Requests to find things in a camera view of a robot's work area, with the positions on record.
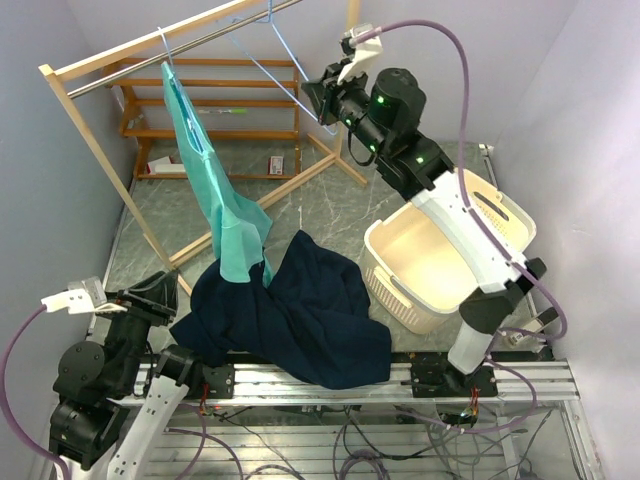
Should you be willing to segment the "navy blue t shirt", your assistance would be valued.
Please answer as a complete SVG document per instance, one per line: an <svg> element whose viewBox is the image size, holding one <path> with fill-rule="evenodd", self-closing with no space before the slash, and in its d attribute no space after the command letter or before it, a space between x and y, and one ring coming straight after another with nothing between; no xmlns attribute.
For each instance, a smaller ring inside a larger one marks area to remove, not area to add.
<svg viewBox="0 0 640 480"><path fill-rule="evenodd" d="M264 270L256 264L248 282L232 283L219 261L211 264L196 282L189 313L170 329L176 343L211 367L231 351L247 352L332 390L389 380L390 330L370 318L354 261L298 231L268 285Z"/></svg>

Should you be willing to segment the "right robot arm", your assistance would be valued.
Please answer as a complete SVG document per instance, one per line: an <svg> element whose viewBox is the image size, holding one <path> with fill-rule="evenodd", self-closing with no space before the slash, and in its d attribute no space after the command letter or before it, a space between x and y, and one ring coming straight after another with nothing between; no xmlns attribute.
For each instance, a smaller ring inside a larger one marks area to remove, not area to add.
<svg viewBox="0 0 640 480"><path fill-rule="evenodd" d="M495 235L472 205L461 162L453 162L418 129L426 95L406 69L387 68L371 88L359 74L343 79L345 62L329 65L316 80L303 83L322 125L343 124L369 151L383 180L426 215L470 267L477 286L461 303L463 323L440 373L450 394L465 394L476 383L498 328L546 272L539 258Z"/></svg>

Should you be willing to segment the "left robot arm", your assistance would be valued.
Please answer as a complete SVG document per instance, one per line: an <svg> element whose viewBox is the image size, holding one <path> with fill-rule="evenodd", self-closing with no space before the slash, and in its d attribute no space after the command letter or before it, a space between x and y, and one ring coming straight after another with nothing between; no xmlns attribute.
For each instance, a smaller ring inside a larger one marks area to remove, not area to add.
<svg viewBox="0 0 640 480"><path fill-rule="evenodd" d="M101 343L81 341L58 363L49 451L59 479L139 479L176 408L203 387L203 365L191 350L171 345L159 355L133 423L121 400L133 395L148 334L165 327L178 307L178 274L158 271L114 292L91 277L43 299L47 311L93 313L109 320Z"/></svg>

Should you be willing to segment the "teal t shirt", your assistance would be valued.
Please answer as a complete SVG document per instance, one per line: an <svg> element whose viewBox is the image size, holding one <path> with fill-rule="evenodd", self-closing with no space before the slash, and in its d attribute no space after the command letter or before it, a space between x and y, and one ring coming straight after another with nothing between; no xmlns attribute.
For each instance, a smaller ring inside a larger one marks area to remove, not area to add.
<svg viewBox="0 0 640 480"><path fill-rule="evenodd" d="M247 283L251 268L260 264L260 279L268 286L273 270L264 255L264 244L272 220L258 203L234 190L203 125L207 140L203 154L195 153L186 140L178 137L178 126L173 126L188 180L210 226L214 256L220 262L223 279Z"/></svg>

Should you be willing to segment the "light blue hanger with teal shirt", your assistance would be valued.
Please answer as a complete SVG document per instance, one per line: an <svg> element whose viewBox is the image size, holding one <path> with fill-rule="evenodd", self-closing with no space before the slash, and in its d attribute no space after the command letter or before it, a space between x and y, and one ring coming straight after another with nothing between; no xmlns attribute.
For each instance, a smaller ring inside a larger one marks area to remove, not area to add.
<svg viewBox="0 0 640 480"><path fill-rule="evenodd" d="M177 77L173 56L164 30L161 27L158 27L157 30L167 54L167 59L162 63L165 104L173 124L178 126L181 131L178 137L186 140L195 153L203 154L207 144L207 140L204 139L205 132L184 86Z"/></svg>

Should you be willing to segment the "wooden shoe shelf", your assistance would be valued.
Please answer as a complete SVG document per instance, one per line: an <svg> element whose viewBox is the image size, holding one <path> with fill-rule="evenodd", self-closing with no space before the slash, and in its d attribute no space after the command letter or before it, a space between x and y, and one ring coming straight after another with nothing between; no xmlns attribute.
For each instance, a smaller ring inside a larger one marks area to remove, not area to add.
<svg viewBox="0 0 640 480"><path fill-rule="evenodd" d="M235 179L291 179L302 170L300 73L291 60L265 60L258 67L250 60L179 58L176 74L194 108L245 108L245 115L201 115L201 124L213 142L276 142L273 153L261 155L258 165L230 168ZM180 162L177 153L155 154L160 142L176 139L164 102L161 68L151 65L110 84L120 90L123 114L119 132L136 140L138 152L134 176L138 179L184 179L183 175L150 175L147 163L164 156ZM271 156L284 157L284 174L270 175Z"/></svg>

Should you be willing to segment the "white red flat box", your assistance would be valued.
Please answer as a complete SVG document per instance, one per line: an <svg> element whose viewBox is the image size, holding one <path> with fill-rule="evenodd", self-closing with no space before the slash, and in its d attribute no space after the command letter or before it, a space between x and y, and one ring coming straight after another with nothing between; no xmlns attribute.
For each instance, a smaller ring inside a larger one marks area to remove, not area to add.
<svg viewBox="0 0 640 480"><path fill-rule="evenodd" d="M180 162L174 162L170 156L164 156L147 163L146 171L150 175L183 175L185 167Z"/></svg>

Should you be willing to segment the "cream plastic laundry basket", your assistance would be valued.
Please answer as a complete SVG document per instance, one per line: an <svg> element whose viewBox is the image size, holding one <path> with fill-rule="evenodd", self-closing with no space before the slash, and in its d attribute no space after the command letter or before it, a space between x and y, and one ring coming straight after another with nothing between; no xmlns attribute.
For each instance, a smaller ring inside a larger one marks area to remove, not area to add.
<svg viewBox="0 0 640 480"><path fill-rule="evenodd" d="M536 235L534 220L494 185L467 170L469 197L509 244L524 251ZM408 203L364 235L361 272L383 307L415 334L428 334L457 313L477 288L463 257L440 229Z"/></svg>

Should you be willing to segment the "small device on table edge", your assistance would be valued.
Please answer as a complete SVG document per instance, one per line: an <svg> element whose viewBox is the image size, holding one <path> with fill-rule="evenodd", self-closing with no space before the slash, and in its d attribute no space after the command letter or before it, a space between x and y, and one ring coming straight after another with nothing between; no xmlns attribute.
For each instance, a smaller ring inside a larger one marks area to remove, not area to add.
<svg viewBox="0 0 640 480"><path fill-rule="evenodd" d="M524 325L508 327L504 343L508 348L530 344L534 338L529 335L543 333L545 328L559 317L554 307L549 307L536 317L530 318Z"/></svg>

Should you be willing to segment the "aluminium rail frame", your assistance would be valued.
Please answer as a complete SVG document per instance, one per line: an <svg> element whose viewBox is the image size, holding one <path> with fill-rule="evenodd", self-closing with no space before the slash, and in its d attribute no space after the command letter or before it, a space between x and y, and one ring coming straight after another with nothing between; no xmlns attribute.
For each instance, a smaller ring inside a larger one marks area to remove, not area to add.
<svg viewBox="0 0 640 480"><path fill-rule="evenodd" d="M527 410L497 426L513 429L532 416L543 402L560 402L567 409L574 442L587 470L584 478L601 479L601 462L593 444L586 441L587 427L575 418L579 393L565 361L533 361L521 352L487 357L461 386L436 385L444 370L441 352L424 352L416 358L402 356L391 366L389 380L352 389L331 390L305 383L273 364L254 363L235 355L221 367L207 367L194 355L171 346L162 351L149 371L149 390L127 434L121 432L134 395L95 399L61 398L51 417L49 447L44 457L55 465L60 479L139 479L159 436L175 410L184 402L211 400L216 406L291 406L459 403L479 399L506 403L525 402Z"/></svg>

